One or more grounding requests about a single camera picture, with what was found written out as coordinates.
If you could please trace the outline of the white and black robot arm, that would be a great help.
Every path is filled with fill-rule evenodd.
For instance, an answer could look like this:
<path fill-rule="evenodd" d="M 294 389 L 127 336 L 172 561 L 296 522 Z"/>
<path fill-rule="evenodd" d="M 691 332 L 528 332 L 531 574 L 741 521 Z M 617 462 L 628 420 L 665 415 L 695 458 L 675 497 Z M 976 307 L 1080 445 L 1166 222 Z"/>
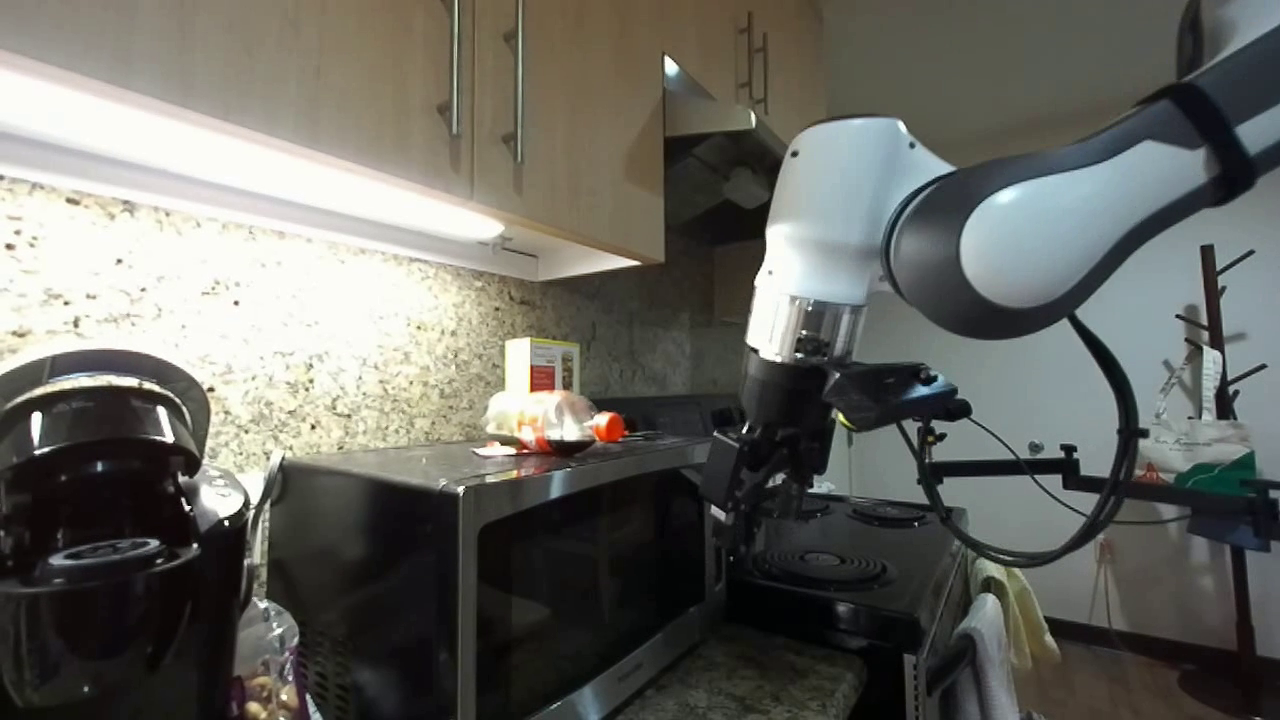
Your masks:
<path fill-rule="evenodd" d="M 745 510 L 775 474 L 822 474 L 836 420 L 964 410 L 928 367 L 851 350 L 872 287 L 951 336 L 1033 336 L 1076 315 L 1148 238 L 1254 192 L 1280 158 L 1275 0 L 1195 5 L 1182 51 L 1182 80 L 1025 156 L 951 163 L 898 117 L 804 126 L 774 183 L 745 425 L 712 445 L 708 500 Z"/>

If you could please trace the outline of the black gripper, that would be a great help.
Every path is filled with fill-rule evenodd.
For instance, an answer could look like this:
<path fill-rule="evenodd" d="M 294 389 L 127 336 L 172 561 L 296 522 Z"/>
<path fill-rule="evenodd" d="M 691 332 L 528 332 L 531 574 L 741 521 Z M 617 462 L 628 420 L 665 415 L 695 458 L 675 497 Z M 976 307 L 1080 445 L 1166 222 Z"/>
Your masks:
<path fill-rule="evenodd" d="M 703 497 L 729 509 L 741 478 L 767 478 L 775 473 L 811 485 L 829 473 L 833 402 L 823 395 L 823 364 L 774 364 L 748 356 L 745 367 L 745 427 L 741 439 L 716 431 L 703 458 Z"/>

